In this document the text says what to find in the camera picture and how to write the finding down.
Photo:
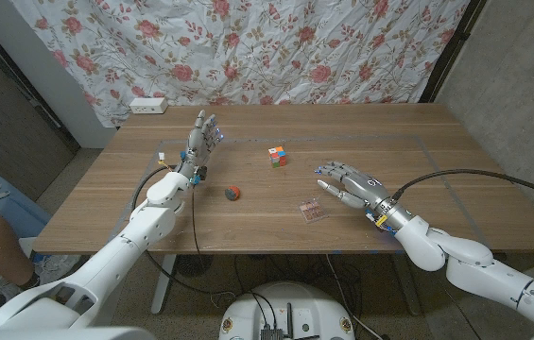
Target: cable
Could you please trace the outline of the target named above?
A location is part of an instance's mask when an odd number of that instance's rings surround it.
[[[473,323],[471,322],[471,320],[468,319],[468,316],[466,316],[464,314],[464,311],[462,311],[462,309],[459,307],[459,303],[457,303],[456,299],[454,297],[452,297],[451,294],[449,294],[449,292],[447,291],[447,288],[445,288],[445,286],[443,285],[443,282],[441,282],[440,278],[437,278],[437,280],[439,280],[439,285],[441,286],[441,288],[443,288],[443,290],[445,291],[445,294],[447,294],[447,296],[454,302],[454,304],[456,305],[457,309],[459,310],[459,312],[464,317],[464,320],[466,320],[466,323],[468,323],[468,326],[470,326],[471,330],[473,330],[474,335],[476,335],[476,338],[478,340],[481,340],[481,337],[478,334],[478,332],[476,331],[476,329],[474,328]]]
[[[235,276],[237,277],[237,281],[239,282],[239,287],[241,288],[241,292],[243,294],[243,292],[245,292],[246,290],[244,289],[244,284],[241,282],[241,278],[239,277],[239,272],[237,271],[237,255],[233,257],[233,267],[235,268]],[[265,314],[265,310],[263,309],[263,306],[260,305],[260,302],[258,302],[258,298],[256,298],[256,294],[252,292],[251,289],[250,289],[250,293],[256,300],[256,303],[258,303],[258,307],[260,307],[260,312],[262,312],[263,319],[265,320],[265,326],[268,325],[267,315]]]
[[[270,312],[273,313],[273,329],[277,330],[277,317],[275,317],[275,310],[273,309],[273,306],[268,302],[266,297],[261,296],[258,293],[253,293],[254,295],[258,296],[259,298],[263,299],[268,303],[268,307],[270,307]]]
[[[136,200],[138,199],[138,195],[141,194],[141,190],[143,190],[143,187],[145,184],[153,177],[155,174],[159,173],[160,171],[163,171],[167,169],[166,166],[161,166],[155,170],[153,170],[150,174],[146,175],[146,177],[141,180],[141,183],[136,187],[136,190],[134,191],[134,195],[132,196],[132,210],[136,208]]]
[[[159,173],[160,171],[163,171],[165,169],[168,169],[167,166],[162,166],[162,167],[159,167],[155,170],[153,170],[150,174],[148,174],[143,180],[141,180],[141,183],[139,183],[138,187],[136,188],[136,190],[134,191],[134,196],[132,197],[132,209],[134,210],[136,208],[136,201],[138,199],[138,195],[141,193],[141,190],[143,190],[143,187],[145,186],[145,184],[153,177],[155,176],[155,174]],[[210,300],[212,301],[212,303],[214,304],[214,301],[212,300],[212,296],[222,296],[222,295],[226,295],[226,294],[229,294],[229,295],[233,295],[235,298],[236,298],[236,295],[235,293],[233,292],[230,292],[230,291],[219,291],[219,292],[208,292],[208,291],[204,291],[204,290],[201,290],[201,289],[198,289],[196,287],[192,287],[178,279],[176,279],[174,277],[174,275],[168,273],[165,269],[162,268],[162,265],[159,264],[155,258],[153,258],[153,256],[148,252],[148,250],[145,250],[145,255],[149,258],[149,260],[162,272],[162,274],[166,275],[169,279],[171,279],[172,281],[176,282],[177,284],[181,285],[182,287],[184,288],[187,288],[191,291],[194,291],[194,292],[197,292],[197,293],[201,293],[201,294],[206,294],[206,295],[210,295]]]
[[[198,244],[198,234],[195,232],[195,187],[193,187],[193,191],[191,192],[191,224],[193,225],[193,239],[195,240],[195,249],[198,251],[199,262],[201,263],[201,269],[205,273],[206,265],[203,262],[203,258],[201,257],[201,252],[199,251],[199,244]],[[216,308],[220,308],[214,302],[212,290],[210,290],[210,301],[212,301],[212,304]]]
[[[340,289],[340,295],[342,295],[342,301],[344,302],[344,306],[346,307],[349,314],[353,317],[353,319],[359,323],[359,325],[363,326],[364,329],[366,329],[368,332],[370,332],[373,336],[375,336],[377,339],[382,340],[382,337],[378,335],[377,332],[366,326],[361,320],[359,320],[358,317],[356,317],[350,310],[349,304],[346,302],[346,298],[344,297],[344,291],[342,290],[342,285],[340,285],[340,281],[338,280],[338,275],[336,274],[336,271],[334,270],[334,266],[332,265],[332,262],[330,261],[330,255],[325,254],[325,258],[327,259],[327,263],[330,265],[330,269],[332,269],[332,274],[334,274],[334,279],[336,279],[336,283],[338,284],[338,289]]]
[[[534,184],[533,183],[528,182],[526,180],[519,179],[519,178],[514,178],[512,176],[499,174],[499,173],[494,173],[494,172],[485,171],[485,170],[452,169],[452,170],[443,170],[443,171],[434,172],[432,174],[424,175],[422,177],[418,177],[416,179],[413,179],[413,180],[409,181],[406,185],[402,186],[399,190],[397,190],[397,192],[392,196],[392,200],[398,201],[399,198],[401,198],[401,195],[403,194],[405,189],[409,188],[410,186],[412,186],[412,185],[414,185],[414,184],[416,184],[418,182],[421,182],[421,181],[426,180],[426,179],[435,178],[435,177],[438,177],[438,176],[455,175],[455,174],[483,175],[483,176],[489,176],[489,177],[493,177],[493,178],[497,178],[497,179],[505,179],[505,180],[510,181],[512,183],[521,184],[521,185],[524,185],[527,188],[531,188],[531,189],[534,190]]]
[[[149,258],[149,260],[153,264],[155,264],[156,267],[158,267],[160,269],[162,274],[166,275],[169,279],[171,279],[172,281],[176,282],[177,284],[183,286],[186,289],[192,290],[192,291],[197,292],[197,293],[205,294],[205,295],[213,294],[213,295],[217,296],[217,295],[229,294],[229,295],[233,295],[234,297],[237,297],[235,295],[235,293],[229,292],[229,291],[220,291],[220,292],[211,293],[211,292],[204,291],[204,290],[201,290],[201,289],[196,288],[196,287],[192,287],[192,286],[190,286],[190,285],[178,280],[177,278],[174,277],[174,275],[168,273],[165,269],[163,269],[162,266],[157,262],[157,260],[155,260],[155,258],[153,258],[153,255],[151,255],[151,253],[149,253],[147,250],[145,250],[145,255]]]

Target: robot finger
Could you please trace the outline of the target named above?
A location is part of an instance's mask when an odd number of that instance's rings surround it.
[[[348,165],[348,164],[345,164],[343,162],[340,162],[340,161],[332,161],[331,162],[331,165],[332,166],[335,166],[335,167],[338,167],[342,170],[344,170],[345,172],[348,172],[348,173],[357,173],[357,174],[360,174],[359,170],[353,168],[352,166]]]
[[[203,122],[203,126],[201,127],[201,133],[203,133],[204,135],[206,133],[209,133],[210,128],[212,128],[212,121],[208,119],[205,122]]]
[[[201,110],[198,114],[198,119],[195,120],[195,127],[201,128],[203,125],[203,118],[206,116],[206,110]]]
[[[224,138],[224,136],[220,135],[211,144],[209,144],[208,152],[212,152],[216,148],[216,146],[222,141],[223,138]]]
[[[206,144],[211,145],[220,136],[220,128],[212,128],[210,132],[205,135]]]
[[[332,165],[323,165],[320,167],[320,169],[322,174],[330,176],[331,178],[339,182],[341,182],[344,178],[350,175],[346,171],[340,168],[333,167]]]
[[[335,186],[333,185],[330,185],[326,182],[324,182],[323,180],[320,180],[318,179],[317,181],[317,184],[323,189],[325,190],[326,192],[340,198],[340,200],[342,201],[342,203],[348,205],[349,207],[351,208],[356,208],[356,209],[363,209],[366,207],[366,202],[353,195],[353,194],[350,194],[350,193],[347,193],[347,192],[344,192],[344,191],[340,191],[338,188],[336,188]]]

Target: robotic arm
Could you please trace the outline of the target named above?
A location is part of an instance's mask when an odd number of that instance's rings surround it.
[[[24,291],[0,308],[0,330],[69,329],[93,324],[109,294],[151,245],[164,238],[182,212],[181,193],[193,189],[222,140],[215,116],[202,110],[189,134],[185,158],[152,185],[128,225],[71,276]]]
[[[417,267],[436,271],[447,260],[447,280],[454,286],[502,303],[534,322],[533,278],[494,260],[491,251],[476,241],[430,228],[391,199],[380,181],[350,165],[332,161],[315,172],[344,184],[348,192],[318,180],[325,191],[352,208],[366,210],[376,227],[393,233]]]

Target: ball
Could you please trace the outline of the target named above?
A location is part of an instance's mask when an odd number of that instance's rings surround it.
[[[233,185],[230,186],[229,188],[225,189],[225,196],[229,200],[236,200],[237,198],[239,198],[239,188]]]

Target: floral curtain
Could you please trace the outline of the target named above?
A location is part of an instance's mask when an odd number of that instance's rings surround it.
[[[105,127],[169,105],[416,102],[469,0],[11,0]]]

